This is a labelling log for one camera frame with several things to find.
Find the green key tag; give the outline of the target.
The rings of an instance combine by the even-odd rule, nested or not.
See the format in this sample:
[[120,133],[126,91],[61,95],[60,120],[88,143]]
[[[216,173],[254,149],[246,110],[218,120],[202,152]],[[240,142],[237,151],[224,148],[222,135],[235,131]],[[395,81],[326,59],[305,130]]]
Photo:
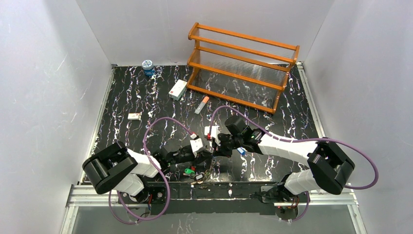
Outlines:
[[184,173],[185,173],[185,174],[188,174],[188,175],[195,174],[195,172],[194,172],[192,169],[190,169],[190,168],[186,168],[186,169],[184,170]]

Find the metal key organizer ring red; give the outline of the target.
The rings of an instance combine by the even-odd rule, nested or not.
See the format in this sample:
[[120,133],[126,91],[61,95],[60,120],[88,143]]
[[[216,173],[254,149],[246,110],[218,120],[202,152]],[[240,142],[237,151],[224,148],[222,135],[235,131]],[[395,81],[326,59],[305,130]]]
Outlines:
[[192,185],[202,184],[210,178],[214,167],[217,165],[217,162],[218,161],[216,159],[207,159],[202,165],[190,167],[190,169],[192,169],[195,174],[188,175],[183,173],[183,175],[193,180],[191,182]]

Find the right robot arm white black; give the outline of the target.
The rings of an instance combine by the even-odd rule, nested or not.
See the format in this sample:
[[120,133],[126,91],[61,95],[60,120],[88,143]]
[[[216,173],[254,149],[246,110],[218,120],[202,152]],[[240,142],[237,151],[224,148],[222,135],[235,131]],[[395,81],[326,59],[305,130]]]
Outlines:
[[344,151],[327,138],[297,142],[294,138],[267,133],[262,128],[252,129],[239,116],[228,118],[225,126],[229,134],[220,133],[215,126],[205,127],[205,137],[213,142],[215,156],[230,157],[233,150],[243,148],[250,153],[279,156],[307,167],[304,171],[285,175],[276,188],[262,193],[267,198],[287,199],[319,189],[339,195],[355,169]]

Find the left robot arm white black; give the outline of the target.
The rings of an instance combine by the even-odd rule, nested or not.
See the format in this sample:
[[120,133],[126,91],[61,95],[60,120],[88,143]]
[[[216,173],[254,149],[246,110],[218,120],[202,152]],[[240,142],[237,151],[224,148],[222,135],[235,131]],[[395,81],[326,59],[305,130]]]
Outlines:
[[204,147],[193,152],[192,145],[179,146],[173,141],[148,156],[128,149],[123,142],[118,141],[86,159],[82,169],[99,195],[113,189],[137,195],[144,189],[140,177],[154,178],[159,173],[151,162],[165,172],[170,165],[187,162],[197,165],[212,156]]

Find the orange capped tube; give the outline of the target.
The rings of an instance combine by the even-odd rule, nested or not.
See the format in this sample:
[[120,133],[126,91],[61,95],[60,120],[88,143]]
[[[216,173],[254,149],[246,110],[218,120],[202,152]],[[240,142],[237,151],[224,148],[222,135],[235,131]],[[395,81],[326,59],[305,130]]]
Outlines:
[[208,96],[205,96],[204,98],[203,98],[203,100],[200,102],[200,104],[198,105],[198,107],[196,108],[196,110],[195,110],[195,114],[200,114],[200,112],[202,111],[202,109],[205,107],[205,105],[207,104],[207,102],[209,101],[209,97]]

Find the white red box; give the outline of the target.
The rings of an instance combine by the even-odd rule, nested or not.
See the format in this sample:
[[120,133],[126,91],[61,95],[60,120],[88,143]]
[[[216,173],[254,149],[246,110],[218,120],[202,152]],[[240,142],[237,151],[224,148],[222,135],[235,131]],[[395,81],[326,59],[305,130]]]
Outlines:
[[173,100],[180,100],[187,89],[187,82],[181,79],[177,80],[172,89],[169,91],[169,97]]

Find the small white card box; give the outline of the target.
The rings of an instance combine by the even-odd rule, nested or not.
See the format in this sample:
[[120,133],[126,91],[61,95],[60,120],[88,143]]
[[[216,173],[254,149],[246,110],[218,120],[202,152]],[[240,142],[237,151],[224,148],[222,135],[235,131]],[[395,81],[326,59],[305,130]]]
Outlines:
[[141,113],[129,113],[128,120],[141,120]]

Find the orange wooden shelf rack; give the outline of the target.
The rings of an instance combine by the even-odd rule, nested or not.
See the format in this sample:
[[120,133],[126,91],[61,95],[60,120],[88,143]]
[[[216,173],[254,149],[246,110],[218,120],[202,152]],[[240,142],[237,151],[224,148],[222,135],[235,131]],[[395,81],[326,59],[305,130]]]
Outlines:
[[[194,23],[188,33],[194,41],[187,65],[193,72],[187,88],[274,114],[291,69],[296,65],[300,46],[263,39],[243,33]],[[249,92],[253,99],[237,91],[212,91],[201,78],[202,72],[218,75],[215,84],[241,82],[258,89]]]

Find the blue jar with lid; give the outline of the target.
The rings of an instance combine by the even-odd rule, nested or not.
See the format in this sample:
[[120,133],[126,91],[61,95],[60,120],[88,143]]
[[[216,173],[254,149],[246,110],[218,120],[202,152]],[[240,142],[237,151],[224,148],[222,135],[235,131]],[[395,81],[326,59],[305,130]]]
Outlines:
[[142,69],[146,76],[153,76],[155,73],[154,64],[151,60],[147,59],[142,62]]

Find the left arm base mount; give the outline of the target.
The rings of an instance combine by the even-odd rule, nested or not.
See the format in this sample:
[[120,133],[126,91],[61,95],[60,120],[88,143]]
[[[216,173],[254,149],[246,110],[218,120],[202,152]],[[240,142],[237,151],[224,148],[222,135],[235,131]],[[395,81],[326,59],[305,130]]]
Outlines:
[[164,204],[166,202],[167,190],[165,187],[146,187],[137,195],[129,195],[130,200],[144,204]]

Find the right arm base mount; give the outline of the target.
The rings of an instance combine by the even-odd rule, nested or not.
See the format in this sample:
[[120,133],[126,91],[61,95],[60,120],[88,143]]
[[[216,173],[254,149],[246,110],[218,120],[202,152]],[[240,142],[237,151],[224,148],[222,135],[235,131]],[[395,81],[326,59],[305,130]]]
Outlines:
[[280,186],[261,186],[260,190],[254,192],[250,197],[256,198],[264,204],[282,203],[282,205],[275,205],[276,216],[281,220],[293,220],[299,215],[299,196],[293,195]]

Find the aluminium rail frame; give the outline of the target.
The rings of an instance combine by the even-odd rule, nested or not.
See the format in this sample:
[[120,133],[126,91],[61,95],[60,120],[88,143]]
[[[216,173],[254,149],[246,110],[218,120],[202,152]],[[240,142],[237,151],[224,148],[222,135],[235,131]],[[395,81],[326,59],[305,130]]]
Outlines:
[[[214,109],[228,102],[211,98],[200,114],[195,108],[202,95],[187,91],[180,101],[166,91],[178,79],[188,79],[187,66],[160,66],[154,78],[147,78],[137,67],[116,67],[106,94],[106,102],[96,131],[93,152],[116,140],[143,151],[142,136],[155,119],[166,115],[190,124],[200,132],[209,124]],[[141,120],[128,120],[129,113],[141,113]],[[279,221],[274,204],[248,198],[262,185],[281,179],[303,165],[278,156],[235,153],[232,158],[216,159],[210,178],[204,184],[190,183],[183,176],[184,166],[173,166],[168,174],[172,199],[166,213],[153,221],[132,225],[132,216],[111,196],[97,195],[84,177],[70,193],[62,228],[64,234],[360,234],[365,232],[358,201],[352,190],[341,195],[312,191],[310,203],[300,196],[294,222]]]

